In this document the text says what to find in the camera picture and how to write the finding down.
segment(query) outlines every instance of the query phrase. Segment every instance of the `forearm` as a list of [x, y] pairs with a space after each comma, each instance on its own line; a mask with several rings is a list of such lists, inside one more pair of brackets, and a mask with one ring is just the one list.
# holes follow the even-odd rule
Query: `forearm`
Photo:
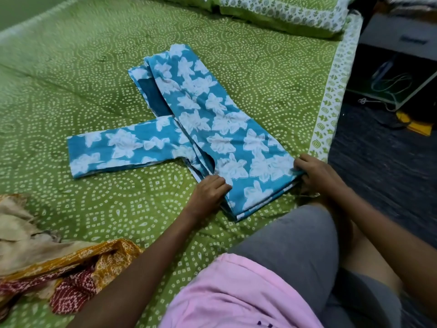
[[68, 328], [134, 327], [195, 221], [183, 211], [167, 230], [78, 313]]
[[349, 188], [335, 191], [333, 199], [375, 246], [408, 292], [430, 314], [436, 313], [437, 250], [392, 222]]

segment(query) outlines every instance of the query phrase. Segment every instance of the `gray shorts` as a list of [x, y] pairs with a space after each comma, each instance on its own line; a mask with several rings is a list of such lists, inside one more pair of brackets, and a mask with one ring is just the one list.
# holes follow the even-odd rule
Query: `gray shorts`
[[229, 253], [279, 275], [299, 292], [325, 328], [401, 327], [401, 303], [389, 287], [339, 269], [337, 231], [321, 207], [294, 209]]

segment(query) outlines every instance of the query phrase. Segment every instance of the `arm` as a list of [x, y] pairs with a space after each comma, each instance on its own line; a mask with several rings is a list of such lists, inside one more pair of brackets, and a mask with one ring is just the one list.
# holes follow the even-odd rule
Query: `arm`
[[231, 189], [219, 176], [207, 176], [167, 230], [114, 281], [90, 300], [68, 328], [134, 327], [167, 267], [199, 221], [219, 208]]
[[437, 320], [437, 250], [392, 222], [346, 186], [331, 166], [307, 154], [295, 160], [303, 181], [333, 199], [375, 246], [408, 292]]

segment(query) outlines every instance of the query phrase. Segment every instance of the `person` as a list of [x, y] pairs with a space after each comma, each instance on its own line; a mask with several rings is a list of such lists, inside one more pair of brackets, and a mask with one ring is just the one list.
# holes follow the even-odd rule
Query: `person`
[[[437, 251], [329, 165], [302, 154], [294, 166], [328, 200], [292, 210], [219, 256], [169, 304], [162, 328], [397, 328], [402, 287], [437, 318]], [[230, 189], [216, 175], [200, 182], [173, 224], [68, 328], [134, 327], [179, 248]]]

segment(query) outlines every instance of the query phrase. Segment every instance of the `pink shirt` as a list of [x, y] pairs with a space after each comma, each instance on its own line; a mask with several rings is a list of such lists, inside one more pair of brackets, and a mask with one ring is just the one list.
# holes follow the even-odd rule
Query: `pink shirt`
[[222, 254], [173, 299], [160, 328], [269, 325], [323, 328], [298, 292], [278, 275], [252, 260]]

